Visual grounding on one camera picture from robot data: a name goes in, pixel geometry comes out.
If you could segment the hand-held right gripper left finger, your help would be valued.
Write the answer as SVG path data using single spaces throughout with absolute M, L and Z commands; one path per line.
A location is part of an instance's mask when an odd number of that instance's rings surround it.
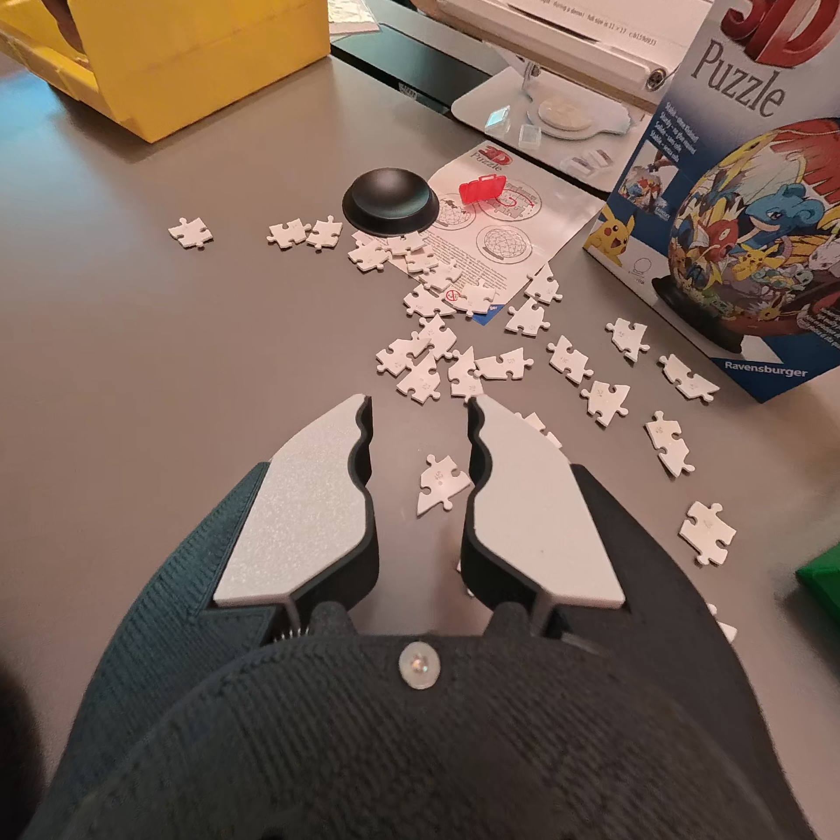
M 273 455 L 234 543 L 213 602 L 349 610 L 379 576 L 371 478 L 373 405 L 355 394 Z

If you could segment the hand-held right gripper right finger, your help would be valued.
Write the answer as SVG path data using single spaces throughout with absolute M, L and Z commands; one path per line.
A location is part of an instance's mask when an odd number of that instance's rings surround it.
M 474 487 L 459 568 L 490 610 L 523 606 L 540 633 L 558 606 L 618 610 L 626 596 L 571 462 L 488 395 L 467 404 Z

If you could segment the spread of white puzzle pieces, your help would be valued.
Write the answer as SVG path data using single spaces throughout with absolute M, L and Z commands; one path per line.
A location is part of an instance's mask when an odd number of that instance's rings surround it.
M 311 270 L 298 261 L 271 277 L 240 272 L 234 278 L 246 283 L 214 314 L 215 347 L 234 359 L 240 377 L 260 372 L 263 362 L 273 363 L 275 376 L 269 384 L 278 411 L 272 421 L 282 445 L 348 397 L 364 394 L 372 399 L 372 473 L 366 487 L 376 535 L 382 530 L 393 538 L 394 562 L 385 566 L 400 578 L 389 583 L 392 599 L 414 598 L 414 561 L 421 554 L 430 558 L 440 546 L 458 552 L 458 581 L 466 589 L 459 559 L 466 504 L 474 487 L 467 404 L 471 397 L 486 395 L 473 377 L 473 349 L 451 350 L 456 337 L 442 325 L 441 316 L 422 316 L 411 338 L 396 340 L 377 354 L 379 372 L 373 380 L 371 347 L 385 327 L 396 325 L 385 300 L 387 289 L 350 281 L 335 265 Z M 515 414 L 546 434 L 566 457 L 536 414 Z M 201 621 L 214 622 L 209 633 L 216 644 L 227 633 L 224 648 L 233 654 L 283 633 L 303 635 L 294 627 L 311 621 L 312 612 L 293 615 L 290 606 L 214 603 L 272 457 L 258 462 L 237 483 L 149 584 L 175 610 L 172 622 L 181 644 L 197 639 Z M 736 630 L 717 620 L 713 606 L 702 600 L 668 553 L 590 471 L 570 463 L 626 603 L 618 610 L 558 606 L 542 632 L 576 637 L 626 658 L 640 645 L 641 658 L 649 664 L 660 656 L 693 669 L 701 661 L 733 658 Z

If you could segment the yellow plastic bin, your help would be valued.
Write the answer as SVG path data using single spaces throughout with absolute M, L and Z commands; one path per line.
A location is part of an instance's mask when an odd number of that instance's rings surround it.
M 43 2 L 2 2 L 2 52 L 155 142 L 327 56 L 326 1 L 69 2 L 84 50 Z

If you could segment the black round puzzle stand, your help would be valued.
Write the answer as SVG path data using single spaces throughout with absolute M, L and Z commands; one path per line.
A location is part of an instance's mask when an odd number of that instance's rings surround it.
M 343 196 L 343 215 L 375 237 L 423 232 L 438 218 L 436 193 L 420 175 L 382 167 L 359 175 Z

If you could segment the blue puzzle box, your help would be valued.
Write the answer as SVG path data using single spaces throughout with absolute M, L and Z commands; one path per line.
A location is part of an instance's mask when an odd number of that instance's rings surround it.
M 836 369 L 839 2 L 714 2 L 584 249 L 759 403 Z

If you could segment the green plastic bin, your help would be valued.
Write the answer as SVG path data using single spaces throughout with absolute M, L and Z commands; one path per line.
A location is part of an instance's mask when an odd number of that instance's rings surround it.
M 794 574 L 839 627 L 839 544 L 804 564 Z

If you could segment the white instruction leaflet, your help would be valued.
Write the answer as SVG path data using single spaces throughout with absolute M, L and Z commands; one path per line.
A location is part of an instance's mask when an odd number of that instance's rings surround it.
M 507 178 L 502 194 L 465 205 L 459 187 L 483 175 Z M 538 168 L 494 141 L 444 165 L 429 180 L 438 198 L 436 222 L 423 232 L 426 251 L 462 273 L 457 286 L 483 283 L 497 292 L 486 324 L 516 303 L 529 277 L 545 267 L 601 209 L 602 201 Z

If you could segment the red plastic tool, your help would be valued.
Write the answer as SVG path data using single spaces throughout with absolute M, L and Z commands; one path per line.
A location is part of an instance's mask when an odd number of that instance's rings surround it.
M 498 199 L 507 186 L 508 179 L 503 174 L 490 173 L 474 180 L 460 183 L 458 196 L 462 206 L 487 203 Z

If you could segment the white board stand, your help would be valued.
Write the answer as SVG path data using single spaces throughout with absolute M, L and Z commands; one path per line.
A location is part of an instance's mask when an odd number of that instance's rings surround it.
M 581 131 L 562 131 L 543 121 L 539 108 L 550 100 L 572 106 L 589 124 Z M 504 135 L 488 135 L 484 128 L 494 110 L 511 106 L 509 130 Z M 537 72 L 533 64 L 523 69 L 507 68 L 457 99 L 451 108 L 458 121 L 483 132 L 491 142 L 523 154 L 556 174 L 609 193 L 633 159 L 651 114 L 612 99 L 548 70 Z M 538 150 L 518 147 L 523 123 L 540 127 L 542 142 Z

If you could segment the white instruction board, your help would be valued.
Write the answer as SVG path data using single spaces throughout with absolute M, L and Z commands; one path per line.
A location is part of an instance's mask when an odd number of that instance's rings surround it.
M 654 112 L 706 1 L 414 1 L 426 16 L 583 87 Z

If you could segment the clear plastic bag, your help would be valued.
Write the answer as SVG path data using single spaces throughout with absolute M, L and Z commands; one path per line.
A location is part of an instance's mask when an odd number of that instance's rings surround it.
M 331 39 L 378 32 L 380 26 L 365 1 L 328 1 Z

